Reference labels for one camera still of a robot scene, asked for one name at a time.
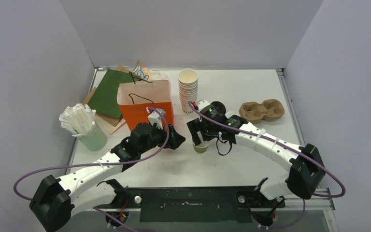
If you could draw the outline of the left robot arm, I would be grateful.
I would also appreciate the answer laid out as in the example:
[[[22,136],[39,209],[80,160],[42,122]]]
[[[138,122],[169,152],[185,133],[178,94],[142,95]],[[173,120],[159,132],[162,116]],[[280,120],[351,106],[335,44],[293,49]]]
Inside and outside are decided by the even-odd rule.
[[[176,150],[186,138],[172,124],[168,130],[156,124],[140,123],[103,157],[71,174],[45,177],[29,207],[47,232],[62,228],[71,217],[98,205],[114,208],[125,202],[125,194],[104,179],[121,173],[137,163],[141,155],[155,147]]]

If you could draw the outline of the orange paper bag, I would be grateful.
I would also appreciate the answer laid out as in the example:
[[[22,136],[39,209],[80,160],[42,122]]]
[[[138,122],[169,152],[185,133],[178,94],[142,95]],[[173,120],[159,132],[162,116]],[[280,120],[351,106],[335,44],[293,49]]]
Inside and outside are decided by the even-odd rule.
[[[139,123],[149,122],[147,107],[163,109],[166,112],[166,121],[169,124],[174,123],[169,80],[120,84],[116,99],[130,131],[134,130]]]

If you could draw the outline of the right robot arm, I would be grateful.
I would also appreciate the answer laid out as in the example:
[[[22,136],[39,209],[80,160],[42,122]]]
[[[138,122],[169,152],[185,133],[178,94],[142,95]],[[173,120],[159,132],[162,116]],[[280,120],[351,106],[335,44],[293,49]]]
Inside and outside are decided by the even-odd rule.
[[[205,100],[189,102],[199,118],[187,123],[194,145],[213,139],[250,148],[274,161],[286,171],[278,178],[263,178],[254,189],[255,203],[261,207],[274,199],[294,194],[308,200],[325,175],[315,146],[292,144],[266,133],[238,115],[225,115]]]

